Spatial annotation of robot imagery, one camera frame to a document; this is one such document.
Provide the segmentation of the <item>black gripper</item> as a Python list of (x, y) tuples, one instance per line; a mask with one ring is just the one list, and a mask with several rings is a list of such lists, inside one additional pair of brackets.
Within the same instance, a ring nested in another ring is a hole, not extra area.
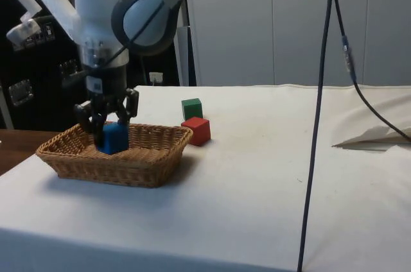
[(107, 118), (107, 104), (104, 98), (116, 98), (118, 123), (128, 126), (130, 119), (137, 116), (139, 92), (127, 89), (127, 66), (109, 67), (85, 79), (87, 101), (75, 104), (74, 115), (82, 130), (92, 134), (94, 145), (103, 149), (105, 135), (103, 127)]

